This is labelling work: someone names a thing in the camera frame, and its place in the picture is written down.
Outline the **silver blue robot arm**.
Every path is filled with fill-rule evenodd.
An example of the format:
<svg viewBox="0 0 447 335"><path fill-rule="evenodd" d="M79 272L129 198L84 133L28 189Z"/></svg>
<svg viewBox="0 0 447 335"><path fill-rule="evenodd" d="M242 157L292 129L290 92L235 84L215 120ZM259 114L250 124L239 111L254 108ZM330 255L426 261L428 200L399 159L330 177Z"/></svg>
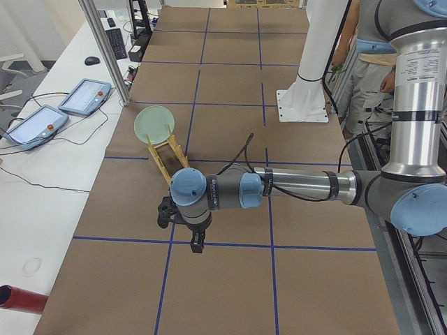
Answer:
<svg viewBox="0 0 447 335"><path fill-rule="evenodd" d="M204 175L177 171L159 205L157 223L187 226L191 249L204 248L212 212L258 207L264 197L339 200L363 207L415 236L446 227L446 174L438 164L446 88L446 2L380 1L377 36L397 52L392 138L388 163L378 172L298 171L227 165Z"/></svg>

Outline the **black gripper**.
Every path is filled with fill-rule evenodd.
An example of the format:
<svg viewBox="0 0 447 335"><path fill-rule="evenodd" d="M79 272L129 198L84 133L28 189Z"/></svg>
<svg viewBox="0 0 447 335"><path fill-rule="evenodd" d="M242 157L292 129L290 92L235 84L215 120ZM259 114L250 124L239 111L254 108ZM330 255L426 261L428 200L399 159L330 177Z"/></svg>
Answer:
<svg viewBox="0 0 447 335"><path fill-rule="evenodd" d="M176 224L185 225L192 231L190 247L193 253L202 253L205 242L205 232L212 222L212 215L209 215L200 223L187 223L181 215L176 215Z"/></svg>

